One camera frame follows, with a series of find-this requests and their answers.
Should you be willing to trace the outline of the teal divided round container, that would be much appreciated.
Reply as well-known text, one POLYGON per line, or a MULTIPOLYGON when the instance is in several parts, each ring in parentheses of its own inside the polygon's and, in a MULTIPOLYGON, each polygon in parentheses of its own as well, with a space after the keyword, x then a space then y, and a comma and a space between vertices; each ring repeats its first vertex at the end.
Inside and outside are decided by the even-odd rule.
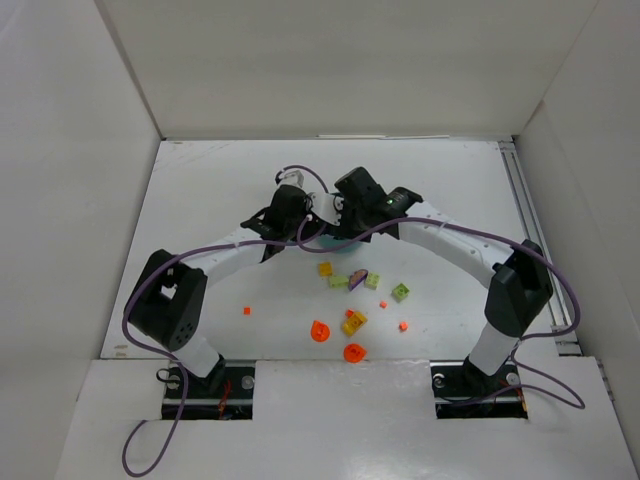
POLYGON ((317 247, 321 250, 329 250, 338 255, 351 255, 363 244, 361 242, 350 243, 348 239, 336 238, 331 235, 321 235, 316 240, 317 247))

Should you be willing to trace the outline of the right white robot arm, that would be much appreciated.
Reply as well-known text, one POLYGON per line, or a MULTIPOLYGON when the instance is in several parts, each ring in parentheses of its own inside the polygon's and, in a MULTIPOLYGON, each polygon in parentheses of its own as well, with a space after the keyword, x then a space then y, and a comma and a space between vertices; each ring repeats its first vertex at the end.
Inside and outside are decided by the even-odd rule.
POLYGON ((497 374, 553 296, 548 270, 539 261, 539 245, 473 233, 405 187, 385 192, 363 167, 341 177, 335 188, 334 193, 314 194, 311 207, 331 226, 333 236, 368 240, 369 231, 379 227, 448 261, 487 289, 486 325, 465 359, 465 369, 475 376, 497 374))

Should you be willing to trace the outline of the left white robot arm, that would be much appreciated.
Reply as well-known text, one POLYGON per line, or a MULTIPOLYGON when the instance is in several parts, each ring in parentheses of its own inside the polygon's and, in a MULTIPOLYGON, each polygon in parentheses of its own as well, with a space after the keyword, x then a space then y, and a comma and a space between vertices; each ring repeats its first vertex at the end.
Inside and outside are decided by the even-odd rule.
POLYGON ((125 337, 167 356, 185 382, 214 393, 225 359, 199 332, 207 288, 284 250, 317 199, 300 187, 280 186, 267 207, 222 239, 183 254, 155 251, 124 308, 125 337))

